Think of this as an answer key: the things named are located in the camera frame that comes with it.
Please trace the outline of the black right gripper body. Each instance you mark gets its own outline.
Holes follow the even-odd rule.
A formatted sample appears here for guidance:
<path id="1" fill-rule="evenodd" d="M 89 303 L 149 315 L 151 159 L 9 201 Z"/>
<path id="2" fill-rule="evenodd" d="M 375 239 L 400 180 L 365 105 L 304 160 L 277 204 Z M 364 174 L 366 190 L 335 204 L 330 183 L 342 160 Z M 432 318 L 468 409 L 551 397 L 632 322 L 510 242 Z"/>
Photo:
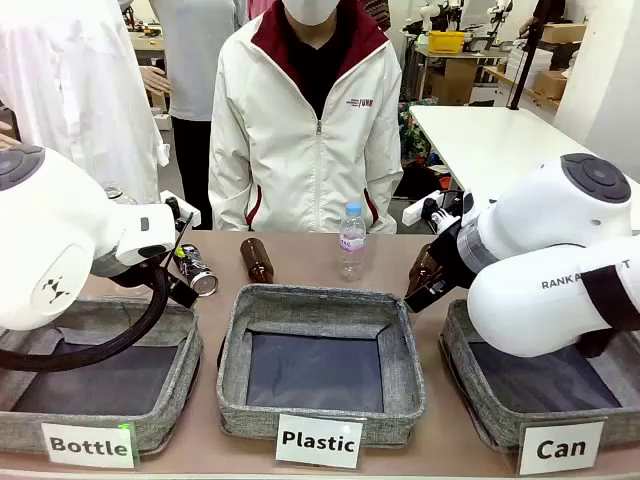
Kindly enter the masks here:
<path id="1" fill-rule="evenodd" d="M 457 246 L 457 237 L 461 230 L 461 221 L 456 220 L 440 233 L 430 245 L 430 256 L 438 269 L 432 289 L 443 296 L 456 287 L 469 289 L 477 274 L 463 261 Z"/>

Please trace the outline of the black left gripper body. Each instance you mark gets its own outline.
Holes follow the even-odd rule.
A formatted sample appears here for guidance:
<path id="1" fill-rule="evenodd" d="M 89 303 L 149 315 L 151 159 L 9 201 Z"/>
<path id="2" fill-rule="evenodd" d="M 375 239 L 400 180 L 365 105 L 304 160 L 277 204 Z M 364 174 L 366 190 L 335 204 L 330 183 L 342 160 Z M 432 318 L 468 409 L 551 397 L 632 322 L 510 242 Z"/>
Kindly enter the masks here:
<path id="1" fill-rule="evenodd" d="M 186 283 L 180 273 L 174 274 L 170 269 L 174 254 L 169 252 L 162 264 L 169 282 L 169 298 L 184 308 L 192 309 L 198 299 L 198 294 Z"/>

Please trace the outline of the bare hand of bystander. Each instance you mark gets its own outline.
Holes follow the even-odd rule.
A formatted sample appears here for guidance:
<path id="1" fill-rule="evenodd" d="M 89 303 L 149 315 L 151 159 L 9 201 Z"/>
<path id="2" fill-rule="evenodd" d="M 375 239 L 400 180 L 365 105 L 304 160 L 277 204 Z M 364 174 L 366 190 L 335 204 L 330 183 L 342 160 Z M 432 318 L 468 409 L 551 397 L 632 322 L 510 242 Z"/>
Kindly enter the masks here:
<path id="1" fill-rule="evenodd" d="M 156 95 L 170 95 L 171 82 L 165 77 L 165 71 L 155 66 L 140 66 L 143 85 L 147 91 Z"/>

